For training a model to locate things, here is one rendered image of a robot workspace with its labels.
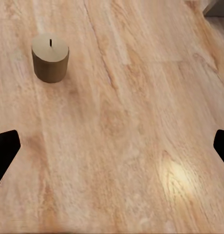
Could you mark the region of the pillar candle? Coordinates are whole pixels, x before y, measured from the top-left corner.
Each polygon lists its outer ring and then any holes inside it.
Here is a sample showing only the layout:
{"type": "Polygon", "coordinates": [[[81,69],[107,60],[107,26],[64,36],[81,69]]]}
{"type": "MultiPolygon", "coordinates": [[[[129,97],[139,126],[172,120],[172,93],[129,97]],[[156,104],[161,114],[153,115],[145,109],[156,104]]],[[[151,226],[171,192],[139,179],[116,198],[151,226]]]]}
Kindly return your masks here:
{"type": "Polygon", "coordinates": [[[57,83],[67,71],[69,46],[60,36],[44,33],[31,44],[35,75],[43,82],[57,83]]]}

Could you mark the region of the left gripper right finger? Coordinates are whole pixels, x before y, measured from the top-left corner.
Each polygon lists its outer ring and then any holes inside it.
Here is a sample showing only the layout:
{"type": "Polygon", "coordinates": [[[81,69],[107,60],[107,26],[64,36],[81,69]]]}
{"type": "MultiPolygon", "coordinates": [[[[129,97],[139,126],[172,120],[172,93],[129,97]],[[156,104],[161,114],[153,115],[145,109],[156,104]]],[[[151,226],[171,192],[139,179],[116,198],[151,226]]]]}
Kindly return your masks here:
{"type": "Polygon", "coordinates": [[[224,161],[224,130],[218,130],[214,138],[214,148],[224,161]]]}

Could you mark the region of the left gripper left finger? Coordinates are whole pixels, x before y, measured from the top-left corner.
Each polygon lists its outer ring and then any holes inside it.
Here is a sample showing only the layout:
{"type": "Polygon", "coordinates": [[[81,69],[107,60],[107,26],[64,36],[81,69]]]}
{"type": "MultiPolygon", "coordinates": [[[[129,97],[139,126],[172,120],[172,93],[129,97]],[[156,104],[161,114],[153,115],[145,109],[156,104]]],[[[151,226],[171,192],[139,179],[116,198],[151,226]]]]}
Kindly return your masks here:
{"type": "Polygon", "coordinates": [[[20,149],[17,130],[0,133],[0,180],[20,149]]]}

